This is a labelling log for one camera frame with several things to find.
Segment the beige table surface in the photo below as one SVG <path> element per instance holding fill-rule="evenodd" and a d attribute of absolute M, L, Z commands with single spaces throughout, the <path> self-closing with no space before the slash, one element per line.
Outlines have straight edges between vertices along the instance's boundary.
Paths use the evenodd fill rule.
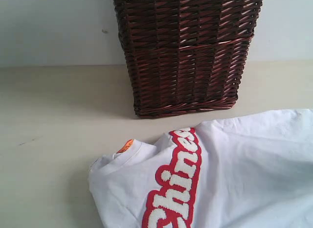
<path fill-rule="evenodd" d="M 125 66 L 0 69 L 0 227 L 100 228 L 92 161 L 201 121 L 313 108 L 313 61 L 248 63 L 233 109 L 137 119 Z"/>

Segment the white t-shirt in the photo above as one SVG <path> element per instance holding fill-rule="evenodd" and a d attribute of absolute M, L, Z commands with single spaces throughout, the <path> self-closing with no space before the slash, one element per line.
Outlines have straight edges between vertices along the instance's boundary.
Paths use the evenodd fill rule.
<path fill-rule="evenodd" d="M 106 228 L 312 228 L 313 111 L 270 111 L 135 140 L 90 168 Z"/>

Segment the wicker basket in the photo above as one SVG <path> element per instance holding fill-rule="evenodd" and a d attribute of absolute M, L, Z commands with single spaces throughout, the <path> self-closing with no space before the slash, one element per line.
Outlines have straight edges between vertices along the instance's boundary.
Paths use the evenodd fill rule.
<path fill-rule="evenodd" d="M 140 117 L 231 108 L 262 0 L 114 0 Z"/>

